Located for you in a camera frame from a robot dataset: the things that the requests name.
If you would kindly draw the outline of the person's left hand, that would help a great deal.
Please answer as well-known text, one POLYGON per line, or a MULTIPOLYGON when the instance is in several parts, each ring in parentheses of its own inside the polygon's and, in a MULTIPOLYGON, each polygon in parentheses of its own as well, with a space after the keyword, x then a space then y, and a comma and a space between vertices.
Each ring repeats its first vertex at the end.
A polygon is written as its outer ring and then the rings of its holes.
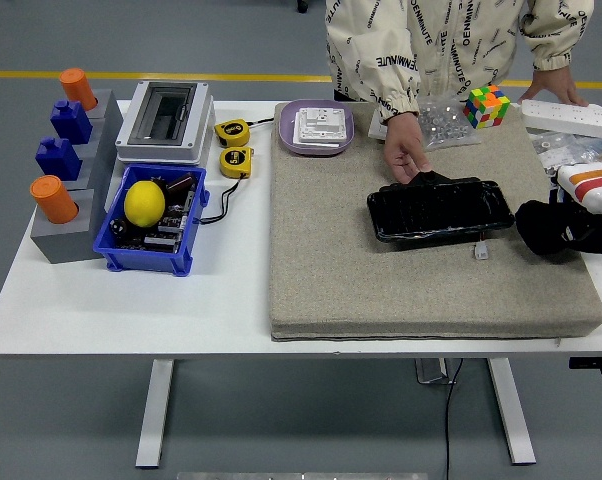
POLYGON ((577 92, 576 84, 568 66, 555 70, 535 70, 532 82, 519 101, 532 100, 541 91, 549 91, 561 104, 587 107, 589 103, 577 92))

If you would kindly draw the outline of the person's right hand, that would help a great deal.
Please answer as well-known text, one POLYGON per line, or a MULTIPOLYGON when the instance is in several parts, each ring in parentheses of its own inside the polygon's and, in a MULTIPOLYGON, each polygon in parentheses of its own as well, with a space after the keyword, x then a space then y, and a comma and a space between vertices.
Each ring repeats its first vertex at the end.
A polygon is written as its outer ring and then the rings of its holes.
POLYGON ((384 146, 384 160, 394 178, 410 183, 419 173, 432 170, 422 145, 422 131, 417 115, 406 112, 390 118, 384 146))

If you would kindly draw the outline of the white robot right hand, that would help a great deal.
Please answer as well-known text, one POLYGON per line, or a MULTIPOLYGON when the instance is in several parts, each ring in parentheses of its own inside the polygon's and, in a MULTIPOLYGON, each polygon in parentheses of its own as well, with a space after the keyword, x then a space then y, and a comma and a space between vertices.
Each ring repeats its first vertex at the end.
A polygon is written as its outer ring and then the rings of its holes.
POLYGON ((602 215, 602 161, 563 165, 557 170, 557 182, 579 205, 602 215))

